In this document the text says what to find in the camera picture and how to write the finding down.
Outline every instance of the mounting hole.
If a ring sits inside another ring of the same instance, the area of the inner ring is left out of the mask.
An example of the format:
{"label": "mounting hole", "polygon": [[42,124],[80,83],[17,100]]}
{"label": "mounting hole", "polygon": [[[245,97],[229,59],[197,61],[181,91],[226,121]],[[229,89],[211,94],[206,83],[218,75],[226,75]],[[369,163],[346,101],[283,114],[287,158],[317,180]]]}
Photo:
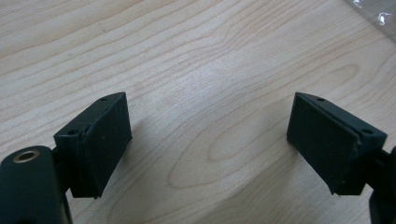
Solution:
{"label": "mounting hole", "polygon": [[20,153],[18,156],[14,157],[14,162],[23,163],[23,162],[27,162],[27,161],[32,161],[38,155],[40,155],[40,152],[37,150],[25,151],[25,152]]}
{"label": "mounting hole", "polygon": [[371,131],[369,129],[362,129],[361,131],[364,132],[364,133],[368,133],[368,134],[373,134],[374,133],[373,131]]}
{"label": "mounting hole", "polygon": [[76,133],[78,133],[78,130],[70,130],[67,134],[73,135],[73,134],[76,134]]}

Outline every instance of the black plastic part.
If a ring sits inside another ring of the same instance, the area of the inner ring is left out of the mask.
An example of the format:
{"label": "black plastic part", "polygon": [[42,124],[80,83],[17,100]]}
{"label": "black plastic part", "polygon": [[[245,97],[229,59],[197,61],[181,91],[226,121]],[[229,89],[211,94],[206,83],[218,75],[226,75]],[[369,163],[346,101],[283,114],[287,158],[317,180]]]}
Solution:
{"label": "black plastic part", "polygon": [[27,147],[0,169],[0,223],[72,223],[47,147]]}
{"label": "black plastic part", "polygon": [[64,185],[73,196],[101,197],[132,139],[125,92],[97,100],[54,135]]}
{"label": "black plastic part", "polygon": [[287,137],[331,193],[359,195],[387,135],[325,99],[297,92]]}

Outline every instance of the wooden table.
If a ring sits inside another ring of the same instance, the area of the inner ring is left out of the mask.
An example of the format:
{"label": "wooden table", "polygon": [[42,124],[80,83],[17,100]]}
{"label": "wooden table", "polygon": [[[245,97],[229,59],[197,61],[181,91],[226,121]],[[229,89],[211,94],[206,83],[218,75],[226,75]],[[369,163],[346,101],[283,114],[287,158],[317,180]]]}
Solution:
{"label": "wooden table", "polygon": [[0,3],[0,159],[126,91],[134,141],[75,223],[370,223],[286,141],[293,94],[396,145],[396,45],[344,1]]}

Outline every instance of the black clamp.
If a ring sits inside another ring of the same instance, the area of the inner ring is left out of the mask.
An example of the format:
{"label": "black clamp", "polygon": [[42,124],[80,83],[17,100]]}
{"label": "black clamp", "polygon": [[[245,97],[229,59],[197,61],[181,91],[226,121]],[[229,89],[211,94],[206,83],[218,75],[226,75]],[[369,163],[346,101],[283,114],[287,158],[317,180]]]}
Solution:
{"label": "black clamp", "polygon": [[65,192],[101,197],[132,139],[125,92],[103,97],[54,135],[56,148],[27,147],[0,166],[0,223],[72,223]]}
{"label": "black clamp", "polygon": [[297,92],[287,137],[331,193],[360,195],[367,183],[374,189],[372,223],[396,223],[396,148],[391,154],[382,149],[385,133],[323,98]]}

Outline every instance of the wood grain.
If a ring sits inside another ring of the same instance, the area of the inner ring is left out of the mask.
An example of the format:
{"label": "wood grain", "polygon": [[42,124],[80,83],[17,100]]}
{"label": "wood grain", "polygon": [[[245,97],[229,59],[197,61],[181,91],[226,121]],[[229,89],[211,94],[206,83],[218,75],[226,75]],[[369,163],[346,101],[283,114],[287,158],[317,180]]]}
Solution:
{"label": "wood grain", "polygon": [[126,91],[134,141],[75,223],[370,223],[286,141],[320,95],[396,145],[396,46],[344,1],[1,1],[0,159]]}

